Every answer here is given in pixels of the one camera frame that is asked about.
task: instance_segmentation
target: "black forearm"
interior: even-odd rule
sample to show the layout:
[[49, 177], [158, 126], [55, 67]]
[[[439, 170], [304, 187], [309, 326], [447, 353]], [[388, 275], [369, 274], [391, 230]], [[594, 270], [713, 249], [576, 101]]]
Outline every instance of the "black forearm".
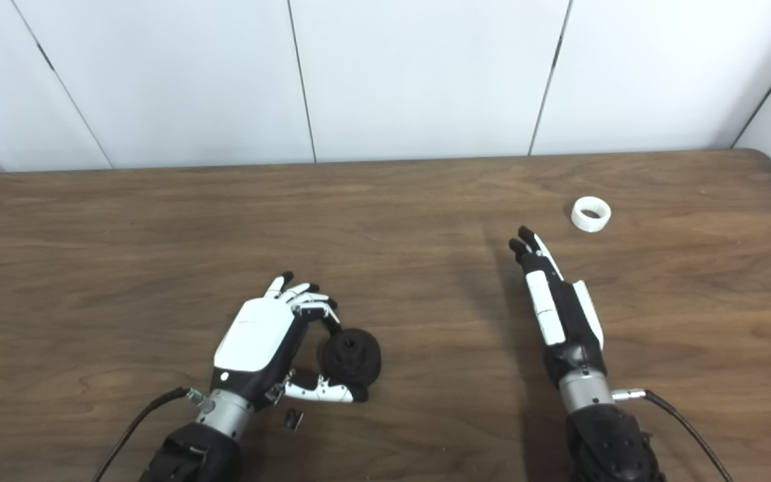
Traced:
[[567, 417], [574, 479], [583, 482], [661, 482], [649, 435], [613, 404], [587, 406]]
[[241, 473], [239, 444], [193, 422], [166, 437], [139, 482], [236, 482]]

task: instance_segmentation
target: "small black piece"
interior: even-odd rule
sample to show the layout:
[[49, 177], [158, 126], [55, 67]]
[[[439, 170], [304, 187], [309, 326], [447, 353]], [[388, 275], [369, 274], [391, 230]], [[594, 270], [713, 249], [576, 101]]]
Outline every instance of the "small black piece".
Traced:
[[293, 408], [287, 411], [284, 415], [284, 424], [282, 428], [289, 431], [296, 431], [299, 428], [299, 424], [302, 423], [305, 414], [303, 412], [297, 412]]
[[321, 365], [330, 382], [370, 387], [382, 369], [379, 343], [363, 329], [343, 329], [325, 342]]

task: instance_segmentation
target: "black object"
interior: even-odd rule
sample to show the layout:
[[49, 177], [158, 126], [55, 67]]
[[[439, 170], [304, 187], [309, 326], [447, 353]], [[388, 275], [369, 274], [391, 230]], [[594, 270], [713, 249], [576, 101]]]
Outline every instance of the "black object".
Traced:
[[603, 403], [567, 417], [573, 479], [583, 482], [665, 482], [649, 434], [618, 406]]
[[177, 387], [174, 390], [162, 394], [159, 397], [156, 397], [153, 402], [147, 404], [146, 408], [144, 408], [137, 417], [133, 419], [133, 421], [129, 424], [129, 426], [126, 428], [126, 430], [123, 431], [123, 435], [120, 436], [120, 439], [115, 443], [115, 446], [112, 447], [111, 451], [109, 452], [109, 455], [106, 456], [106, 459], [103, 461], [102, 464], [100, 464], [100, 469], [97, 469], [97, 473], [94, 474], [94, 478], [92, 478], [92, 482], [98, 482], [99, 479], [103, 478], [103, 474], [106, 472], [107, 469], [109, 469], [109, 464], [112, 463], [112, 460], [115, 459], [115, 455], [117, 455], [118, 452], [120, 452], [120, 449], [123, 447], [123, 445], [126, 443], [126, 440], [129, 439], [131, 435], [133, 435], [133, 432], [135, 431], [135, 428], [139, 426], [142, 420], [147, 417], [147, 414], [150, 414], [150, 412], [153, 412], [157, 408], [159, 408], [162, 405], [165, 405], [168, 402], [171, 402], [172, 400], [176, 400], [178, 398], [183, 398], [186, 396], [186, 394], [189, 393], [189, 388], [183, 388], [183, 387]]
[[321, 365], [330, 384], [340, 382], [348, 387], [370, 387], [382, 369], [379, 343], [363, 329], [343, 329], [325, 342]]
[[707, 441], [703, 439], [700, 433], [698, 433], [698, 430], [695, 430], [695, 427], [692, 426], [692, 424], [689, 424], [689, 421], [683, 417], [680, 412], [677, 412], [677, 409], [674, 408], [672, 404], [666, 402], [666, 400], [662, 399], [662, 397], [658, 396], [658, 394], [655, 394], [650, 390], [645, 390], [645, 399], [649, 402], [655, 403], [659, 408], [668, 412], [668, 414], [670, 414], [673, 418], [676, 418], [677, 422], [680, 422], [680, 424], [685, 427], [689, 435], [695, 437], [695, 442], [698, 442], [698, 445], [700, 445], [704, 453], [707, 454], [707, 457], [709, 457], [709, 460], [711, 463], [713, 463], [713, 466], [719, 470], [722, 479], [725, 479], [725, 482], [734, 482], [734, 480], [731, 478], [731, 474], [728, 473], [727, 469], [725, 469], [725, 466], [722, 465], [719, 457], [717, 457], [715, 452], [713, 452], [713, 449], [710, 448], [710, 446], [707, 444]]
[[282, 427], [285, 430], [296, 431], [299, 428], [299, 424], [303, 423], [304, 416], [303, 412], [298, 412], [291, 408], [287, 411], [287, 414], [284, 414], [284, 424], [282, 424]]
[[186, 424], [165, 437], [139, 482], [230, 482], [242, 474], [240, 446], [204, 424]]

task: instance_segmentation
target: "cable connector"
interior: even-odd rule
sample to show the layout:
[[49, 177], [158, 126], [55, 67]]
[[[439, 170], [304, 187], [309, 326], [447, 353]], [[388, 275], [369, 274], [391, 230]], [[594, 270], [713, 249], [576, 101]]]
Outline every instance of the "cable connector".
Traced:
[[612, 390], [612, 400], [615, 402], [626, 402], [637, 398], [648, 396], [644, 388], [622, 388], [621, 390]]
[[194, 403], [195, 406], [201, 410], [202, 414], [210, 414], [214, 408], [216, 408], [216, 402], [205, 397], [200, 391], [195, 388], [190, 388], [186, 393], [186, 400]]

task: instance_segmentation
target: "silver metal cylinder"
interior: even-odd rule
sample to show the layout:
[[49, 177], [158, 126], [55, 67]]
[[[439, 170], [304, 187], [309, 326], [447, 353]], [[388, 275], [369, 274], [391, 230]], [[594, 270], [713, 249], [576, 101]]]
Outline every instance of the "silver metal cylinder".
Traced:
[[558, 384], [567, 414], [599, 403], [614, 404], [606, 376], [597, 370], [573, 370]]
[[209, 400], [212, 403], [202, 408], [195, 421], [239, 442], [248, 419], [254, 415], [252, 404], [238, 394], [225, 390], [212, 391]]

